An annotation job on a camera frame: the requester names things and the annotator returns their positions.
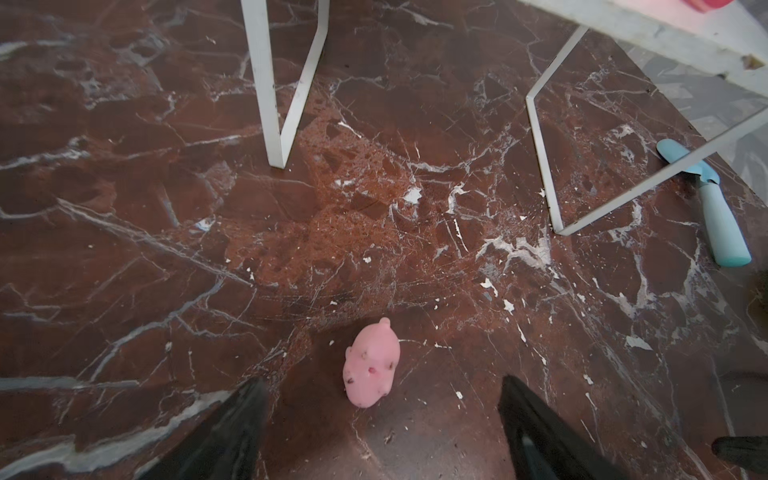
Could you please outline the pink pig toy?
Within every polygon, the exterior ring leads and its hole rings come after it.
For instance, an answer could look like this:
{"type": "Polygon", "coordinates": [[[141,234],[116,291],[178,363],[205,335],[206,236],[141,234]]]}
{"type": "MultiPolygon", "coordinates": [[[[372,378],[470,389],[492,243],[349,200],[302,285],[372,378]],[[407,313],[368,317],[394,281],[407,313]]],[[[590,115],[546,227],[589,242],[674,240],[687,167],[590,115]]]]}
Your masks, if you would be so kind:
{"type": "Polygon", "coordinates": [[[345,352],[343,381],[348,400],[358,408],[369,408],[387,396],[400,355],[399,338],[389,318],[364,327],[345,352]]]}
{"type": "Polygon", "coordinates": [[[709,12],[722,9],[733,3],[734,0],[685,0],[685,2],[697,11],[709,12]]]}

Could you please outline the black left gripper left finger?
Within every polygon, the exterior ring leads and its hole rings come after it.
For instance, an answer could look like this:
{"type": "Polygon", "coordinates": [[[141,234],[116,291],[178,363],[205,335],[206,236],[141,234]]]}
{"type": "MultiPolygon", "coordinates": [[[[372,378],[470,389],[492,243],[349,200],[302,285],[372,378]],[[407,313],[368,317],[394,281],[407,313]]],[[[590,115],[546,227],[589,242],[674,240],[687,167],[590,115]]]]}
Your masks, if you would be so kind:
{"type": "Polygon", "coordinates": [[[143,479],[250,479],[267,422],[267,384],[244,382],[143,479]]]}

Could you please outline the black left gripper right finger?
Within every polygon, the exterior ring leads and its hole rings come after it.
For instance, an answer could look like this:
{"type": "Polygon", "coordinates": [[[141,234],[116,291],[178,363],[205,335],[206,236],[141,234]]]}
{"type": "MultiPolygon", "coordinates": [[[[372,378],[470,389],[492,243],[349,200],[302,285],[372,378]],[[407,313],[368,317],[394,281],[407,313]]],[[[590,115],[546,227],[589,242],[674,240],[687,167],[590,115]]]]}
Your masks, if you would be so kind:
{"type": "Polygon", "coordinates": [[[626,479],[522,380],[506,375],[497,406],[518,479],[626,479]]]}

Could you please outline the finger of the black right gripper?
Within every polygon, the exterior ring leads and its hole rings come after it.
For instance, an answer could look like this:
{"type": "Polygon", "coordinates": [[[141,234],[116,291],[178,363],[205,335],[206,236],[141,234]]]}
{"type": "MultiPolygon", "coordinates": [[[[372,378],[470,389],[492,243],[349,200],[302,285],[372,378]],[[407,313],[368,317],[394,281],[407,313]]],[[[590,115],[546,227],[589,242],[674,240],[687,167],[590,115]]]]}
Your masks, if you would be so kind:
{"type": "Polygon", "coordinates": [[[767,473],[767,450],[767,436],[723,436],[712,443],[717,458],[758,474],[767,473]]]}

